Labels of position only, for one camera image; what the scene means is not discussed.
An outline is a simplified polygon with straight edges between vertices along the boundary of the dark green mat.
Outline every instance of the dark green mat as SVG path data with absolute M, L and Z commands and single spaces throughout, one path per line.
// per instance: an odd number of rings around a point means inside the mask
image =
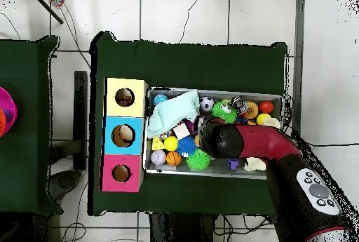
M 91 75 L 90 115 L 95 125 L 90 124 L 90 138 L 95 131 L 95 148 L 90 141 L 90 158 L 95 155 L 95 161 L 89 161 L 90 214 L 140 210 L 275 215 L 266 180 L 146 173 L 139 193 L 99 192 L 102 98 L 104 77 L 144 79 L 150 86 L 283 95 L 284 43 L 262 47 L 117 42 L 105 32 L 97 35 L 91 49 L 97 69 Z

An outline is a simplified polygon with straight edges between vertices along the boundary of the gray tray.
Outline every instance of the gray tray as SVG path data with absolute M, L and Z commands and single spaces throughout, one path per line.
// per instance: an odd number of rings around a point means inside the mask
M 177 175 L 199 175 L 199 176 L 213 176 L 213 177 L 233 177 L 233 178 L 252 178 L 252 179 L 266 179 L 265 171 L 254 170 L 248 172 L 243 168 L 237 168 L 236 170 L 229 170 L 226 159 L 213 159 L 206 170 L 195 171 L 191 170 L 186 164 L 186 159 L 182 158 L 182 162 L 177 167 L 169 166 L 164 163 L 161 166 L 156 166 L 151 162 L 151 140 L 147 140 L 147 126 L 149 124 L 149 117 L 154 110 L 154 97 L 159 93 L 164 93 L 169 97 L 177 97 L 182 93 L 190 91 L 186 88 L 169 88 L 169 90 L 161 90 L 157 88 L 150 88 L 147 91 L 147 97 L 149 98 L 149 115 L 146 116 L 145 123 L 145 135 L 144 135 L 144 152 L 142 158 L 142 165 L 146 172 L 159 173 L 159 174 L 177 174 Z M 240 95 L 243 100 L 250 100 L 259 104 L 261 101 L 269 100 L 274 105 L 274 110 L 271 113 L 272 117 L 277 118 L 280 121 L 280 127 L 283 127 L 283 98 L 280 95 L 265 95 L 259 93 L 234 93 L 229 91 L 217 91 L 217 90 L 198 90 L 198 96 L 211 97 L 214 100 L 231 99 L 237 95 Z

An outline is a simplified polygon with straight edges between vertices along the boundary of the green cloth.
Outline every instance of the green cloth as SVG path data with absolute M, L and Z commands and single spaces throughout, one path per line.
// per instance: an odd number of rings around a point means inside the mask
M 0 211 L 61 213 L 47 195 L 50 159 L 48 63 L 58 38 L 0 40 L 0 86 L 18 107 L 13 127 L 0 137 Z
M 284 43 L 261 47 L 113 41 L 109 32 L 97 37 L 97 43 L 95 38 L 92 44 L 96 48 L 91 51 L 97 77 L 91 75 L 91 85 L 96 85 L 96 109 L 90 113 L 95 113 L 95 168 L 94 183 L 89 185 L 93 188 L 93 207 L 89 201 L 89 213 L 139 210 L 256 213 L 273 217 L 266 180 L 145 173 L 138 193 L 100 192 L 103 80 L 104 77 L 143 79 L 149 86 L 282 95 L 287 46 Z

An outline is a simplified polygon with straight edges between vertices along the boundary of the toy block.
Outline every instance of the toy block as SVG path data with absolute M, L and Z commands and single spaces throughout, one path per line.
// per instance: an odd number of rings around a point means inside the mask
M 144 119 L 107 116 L 104 129 L 104 154 L 142 153 Z
M 100 191 L 136 193 L 143 181 L 141 156 L 105 154 Z
M 181 140 L 182 138 L 189 136 L 188 128 L 184 123 L 181 123 L 179 126 L 174 127 L 173 131 L 175 132 L 178 140 Z
M 105 78 L 106 115 L 144 117 L 148 85 L 143 80 Z

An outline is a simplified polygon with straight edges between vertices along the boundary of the green plush toy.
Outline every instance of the green plush toy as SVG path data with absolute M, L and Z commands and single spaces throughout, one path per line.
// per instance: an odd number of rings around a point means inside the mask
M 217 102 L 212 108 L 212 114 L 219 117 L 227 123 L 234 123 L 237 119 L 237 112 L 235 109 L 230 108 L 225 102 Z
M 205 170 L 210 165 L 210 156 L 198 148 L 187 158 L 187 165 L 192 170 Z

